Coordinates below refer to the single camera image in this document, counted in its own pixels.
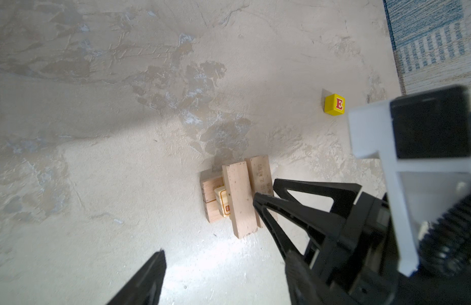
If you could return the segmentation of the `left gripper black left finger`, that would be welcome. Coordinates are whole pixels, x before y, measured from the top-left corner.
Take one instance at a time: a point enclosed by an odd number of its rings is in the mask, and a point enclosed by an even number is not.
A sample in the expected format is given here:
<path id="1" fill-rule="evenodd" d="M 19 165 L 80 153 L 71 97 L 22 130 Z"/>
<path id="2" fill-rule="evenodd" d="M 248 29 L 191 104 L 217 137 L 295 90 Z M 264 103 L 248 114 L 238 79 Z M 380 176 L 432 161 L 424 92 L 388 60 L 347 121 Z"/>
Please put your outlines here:
<path id="1" fill-rule="evenodd" d="M 166 270 L 165 251 L 159 250 L 107 304 L 158 305 Z"/>

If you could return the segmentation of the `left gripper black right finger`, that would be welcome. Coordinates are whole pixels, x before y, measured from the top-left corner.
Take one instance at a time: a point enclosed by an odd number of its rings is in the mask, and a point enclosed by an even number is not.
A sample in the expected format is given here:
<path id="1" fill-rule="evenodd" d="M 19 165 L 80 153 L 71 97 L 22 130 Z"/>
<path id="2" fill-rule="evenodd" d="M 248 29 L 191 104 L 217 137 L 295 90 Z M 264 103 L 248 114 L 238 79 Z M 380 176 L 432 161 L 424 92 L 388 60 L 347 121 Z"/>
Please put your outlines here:
<path id="1" fill-rule="evenodd" d="M 299 253 L 290 251 L 286 255 L 285 264 L 291 304 L 356 304 L 342 290 L 326 285 Z"/>

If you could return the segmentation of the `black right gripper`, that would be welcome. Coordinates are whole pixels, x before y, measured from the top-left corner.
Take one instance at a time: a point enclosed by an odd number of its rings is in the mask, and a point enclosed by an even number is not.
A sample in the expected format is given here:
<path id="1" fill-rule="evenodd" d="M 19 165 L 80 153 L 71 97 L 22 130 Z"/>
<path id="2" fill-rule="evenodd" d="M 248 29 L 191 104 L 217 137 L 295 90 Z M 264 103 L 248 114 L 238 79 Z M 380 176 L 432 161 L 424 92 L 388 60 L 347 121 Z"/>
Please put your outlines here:
<path id="1" fill-rule="evenodd" d="M 386 198 L 362 193 L 355 183 L 276 179 L 280 198 L 256 193 L 254 209 L 286 259 L 299 253 L 271 214 L 276 212 L 303 229 L 310 241 L 307 304 L 391 304 L 399 282 L 398 250 Z M 290 191 L 333 200 L 329 212 L 302 205 Z"/>

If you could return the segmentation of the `plain wood block front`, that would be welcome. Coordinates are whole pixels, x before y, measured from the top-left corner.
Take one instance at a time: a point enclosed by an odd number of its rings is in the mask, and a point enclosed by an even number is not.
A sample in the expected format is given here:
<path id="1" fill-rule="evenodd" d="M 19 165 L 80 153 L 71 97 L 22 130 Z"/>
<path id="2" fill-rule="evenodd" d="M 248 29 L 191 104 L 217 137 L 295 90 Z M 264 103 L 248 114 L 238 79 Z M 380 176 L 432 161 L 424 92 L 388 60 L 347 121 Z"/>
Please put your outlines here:
<path id="1" fill-rule="evenodd" d="M 258 230 L 248 166 L 242 161 L 224 165 L 222 169 L 234 235 L 243 239 Z"/>

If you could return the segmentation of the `plain wood block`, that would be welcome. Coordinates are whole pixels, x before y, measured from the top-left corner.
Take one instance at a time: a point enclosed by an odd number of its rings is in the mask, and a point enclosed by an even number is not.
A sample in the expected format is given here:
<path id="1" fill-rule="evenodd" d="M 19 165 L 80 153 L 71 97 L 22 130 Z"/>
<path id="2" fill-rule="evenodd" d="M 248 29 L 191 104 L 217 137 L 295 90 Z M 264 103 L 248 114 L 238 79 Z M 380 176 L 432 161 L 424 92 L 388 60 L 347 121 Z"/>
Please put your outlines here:
<path id="1" fill-rule="evenodd" d="M 206 219 L 209 223 L 214 223 L 223 218 L 219 211 L 219 203 L 216 200 L 215 189 L 224 186 L 221 173 L 205 170 L 200 175 L 200 185 Z"/>
<path id="2" fill-rule="evenodd" d="M 243 239 L 258 230 L 248 166 L 242 161 L 224 165 L 222 169 L 234 235 Z"/>

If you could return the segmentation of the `yellow letter E cube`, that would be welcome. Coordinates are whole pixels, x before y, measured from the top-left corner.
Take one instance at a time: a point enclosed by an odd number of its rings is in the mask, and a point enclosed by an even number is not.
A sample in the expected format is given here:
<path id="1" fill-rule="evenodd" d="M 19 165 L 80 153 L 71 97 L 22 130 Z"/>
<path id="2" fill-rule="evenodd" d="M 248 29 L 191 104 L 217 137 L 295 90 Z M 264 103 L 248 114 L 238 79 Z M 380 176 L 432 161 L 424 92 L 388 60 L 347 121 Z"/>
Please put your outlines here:
<path id="1" fill-rule="evenodd" d="M 324 112 L 331 116 L 339 116 L 345 113 L 345 98 L 333 94 L 325 98 Z"/>

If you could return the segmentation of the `cow picture wood block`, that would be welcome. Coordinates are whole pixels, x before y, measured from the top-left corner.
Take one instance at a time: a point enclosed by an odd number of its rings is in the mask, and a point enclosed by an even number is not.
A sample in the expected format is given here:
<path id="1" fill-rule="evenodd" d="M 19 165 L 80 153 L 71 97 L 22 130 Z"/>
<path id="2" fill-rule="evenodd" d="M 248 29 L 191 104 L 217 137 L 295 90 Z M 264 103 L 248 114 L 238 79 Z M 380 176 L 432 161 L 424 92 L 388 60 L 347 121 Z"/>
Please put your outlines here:
<path id="1" fill-rule="evenodd" d="M 219 188 L 216 188 L 214 190 L 215 192 L 215 198 L 218 203 L 218 209 L 219 213 L 223 217 L 229 217 L 230 216 L 230 207 L 229 207 L 229 200 L 227 196 L 227 191 L 225 186 L 221 186 Z"/>

